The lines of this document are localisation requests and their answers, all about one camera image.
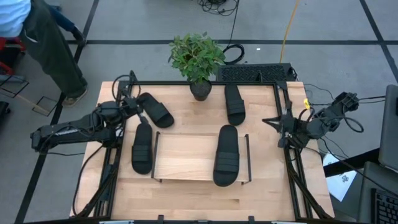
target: jeans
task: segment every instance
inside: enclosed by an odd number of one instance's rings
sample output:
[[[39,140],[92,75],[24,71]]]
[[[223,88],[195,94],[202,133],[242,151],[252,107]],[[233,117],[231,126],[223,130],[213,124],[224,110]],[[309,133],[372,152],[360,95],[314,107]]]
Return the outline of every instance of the jeans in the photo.
[[[66,18],[61,12],[56,10],[54,7],[49,5],[49,11],[51,15],[54,17],[55,22],[60,26],[62,29],[71,32],[73,28],[75,28],[75,24]]]
[[[32,1],[20,38],[29,55],[67,97],[77,98],[86,91],[87,82],[44,0]]]

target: white paper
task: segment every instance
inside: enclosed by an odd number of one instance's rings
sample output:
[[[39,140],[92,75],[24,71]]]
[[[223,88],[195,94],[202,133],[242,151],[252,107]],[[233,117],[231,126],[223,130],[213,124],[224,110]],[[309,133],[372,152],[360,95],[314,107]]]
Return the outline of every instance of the white paper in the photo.
[[[336,159],[330,153],[328,153],[323,158],[323,166],[327,166],[335,162],[338,162],[338,159]],[[344,196],[346,195],[350,185],[353,183],[355,175],[356,172],[352,170],[340,175],[326,178],[326,182],[328,183],[329,193],[331,193],[340,202],[343,201]]]

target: wooden tray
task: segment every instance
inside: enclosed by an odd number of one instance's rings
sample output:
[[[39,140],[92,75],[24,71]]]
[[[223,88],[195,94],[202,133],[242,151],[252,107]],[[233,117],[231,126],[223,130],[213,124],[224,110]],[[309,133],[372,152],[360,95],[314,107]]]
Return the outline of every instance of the wooden tray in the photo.
[[[218,136],[157,133],[156,139],[152,178],[213,181]],[[251,181],[248,143],[248,135],[238,138],[240,159],[236,181],[242,183]]]

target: concrete floor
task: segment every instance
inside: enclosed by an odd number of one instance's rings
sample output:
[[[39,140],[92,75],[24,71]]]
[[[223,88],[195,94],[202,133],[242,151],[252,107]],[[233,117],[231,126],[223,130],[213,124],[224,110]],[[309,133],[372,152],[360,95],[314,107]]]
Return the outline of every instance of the concrete floor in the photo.
[[[294,3],[294,0],[241,0],[233,39],[248,43],[244,45],[246,55],[243,61],[279,61],[281,46],[263,40],[283,39]],[[395,22],[398,19],[398,2],[367,0],[366,3],[382,38],[398,40],[398,24]],[[89,41],[97,41],[83,49],[78,62],[89,83],[89,92],[74,108],[62,110],[59,123],[91,112],[101,82],[114,80],[130,70],[135,71],[139,80],[183,80],[179,72],[167,63],[170,55],[167,40],[177,34],[204,31],[214,39],[228,40],[233,23],[233,15],[222,17],[205,13],[196,1],[189,0],[63,0],[61,5],[67,17],[82,30],[88,31]],[[73,39],[66,32],[65,37]],[[292,64],[300,81],[326,88],[333,96],[342,91],[355,92],[360,97],[383,95],[388,84],[397,83],[398,77],[391,69],[395,64],[388,63],[386,51],[382,50],[385,43],[376,41],[381,39],[377,39],[360,0],[301,0],[288,39],[330,40],[324,45],[317,42],[289,44],[285,48],[284,62]],[[385,49],[398,59],[397,42],[386,43],[395,44]],[[76,51],[76,45],[70,48],[72,52]],[[235,53],[228,52],[227,60],[233,58]],[[21,60],[17,74],[26,76],[30,81],[22,96],[32,101],[42,96],[58,100],[60,91],[28,55]],[[313,103],[330,102],[328,93],[310,86],[308,89],[313,93],[308,96]],[[13,223],[38,158],[38,154],[30,148],[29,134],[39,126],[50,124],[53,113],[49,117],[39,115],[17,98],[0,95],[0,101],[10,102],[12,110],[0,129],[0,164],[3,167],[0,170],[0,222]],[[377,148],[382,111],[383,103],[361,105],[349,116],[363,124],[364,133],[354,133],[342,123],[328,137],[335,140],[349,156]],[[338,153],[332,143],[329,146]],[[64,153],[84,150],[85,144],[53,149],[54,152]],[[25,222],[68,217],[82,159],[82,156],[47,156]],[[350,207],[355,203],[355,200],[350,201]]]

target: sneaker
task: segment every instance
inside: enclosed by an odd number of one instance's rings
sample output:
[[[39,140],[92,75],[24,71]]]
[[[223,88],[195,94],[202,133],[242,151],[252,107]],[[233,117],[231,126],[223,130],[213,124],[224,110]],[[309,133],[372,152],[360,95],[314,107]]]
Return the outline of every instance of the sneaker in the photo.
[[[73,37],[76,39],[78,47],[84,47],[87,44],[87,39],[79,28],[75,27],[72,30]]]
[[[66,98],[64,99],[64,101],[62,102],[62,106],[63,106],[63,107],[66,107],[66,108],[71,108],[71,107],[74,106],[80,99],[82,99],[83,96],[86,95],[86,93],[87,93],[87,89],[86,89],[86,91],[85,91],[83,94],[81,94],[80,96],[78,96],[78,97],[76,97],[76,98],[69,98],[69,97],[66,97]]]

